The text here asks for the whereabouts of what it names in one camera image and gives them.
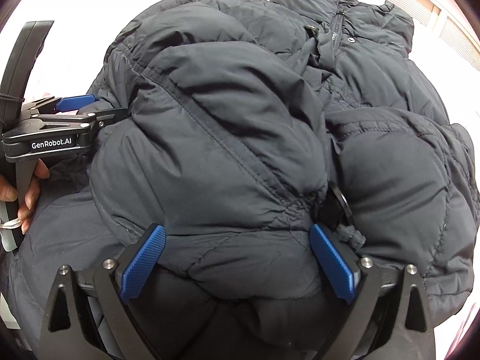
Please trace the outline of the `person's left hand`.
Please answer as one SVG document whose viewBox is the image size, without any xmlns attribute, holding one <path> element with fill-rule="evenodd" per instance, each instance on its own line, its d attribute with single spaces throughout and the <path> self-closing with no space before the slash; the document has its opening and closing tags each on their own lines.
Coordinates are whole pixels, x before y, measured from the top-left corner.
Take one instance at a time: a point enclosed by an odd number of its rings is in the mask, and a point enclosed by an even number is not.
<svg viewBox="0 0 480 360">
<path fill-rule="evenodd" d="M 32 223 L 32 217 L 35 213 L 38 198 L 40 197 L 40 181 L 46 180 L 50 177 L 50 171 L 46 164 L 41 159 L 37 160 L 30 185 L 24 195 L 24 202 L 20 205 L 18 210 L 18 218 L 21 224 L 21 231 L 25 234 Z M 17 190 L 8 182 L 8 180 L 1 175 L 1 201 L 11 203 L 18 197 Z"/>
</svg>

